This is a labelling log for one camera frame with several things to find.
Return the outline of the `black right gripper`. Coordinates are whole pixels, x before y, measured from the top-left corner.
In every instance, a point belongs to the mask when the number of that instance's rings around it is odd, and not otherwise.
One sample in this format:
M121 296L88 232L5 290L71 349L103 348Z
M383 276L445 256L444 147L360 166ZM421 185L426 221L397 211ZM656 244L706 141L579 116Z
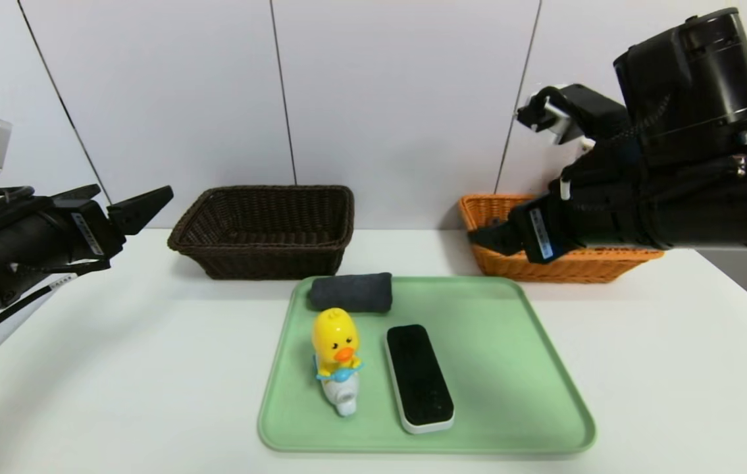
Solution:
M511 208L508 220L493 218L468 231L469 242L505 256L524 251L530 262L544 265L584 248L646 246L634 208L563 200L558 179L544 194Z

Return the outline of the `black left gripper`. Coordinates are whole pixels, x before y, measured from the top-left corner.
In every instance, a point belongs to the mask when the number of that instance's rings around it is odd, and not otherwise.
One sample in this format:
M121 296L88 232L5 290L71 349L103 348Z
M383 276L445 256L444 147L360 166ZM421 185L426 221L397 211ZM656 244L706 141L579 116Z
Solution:
M118 233L138 234L173 197L172 187L163 186L114 203L109 220L94 200L0 199L0 294L23 294L83 260L113 258L124 243Z

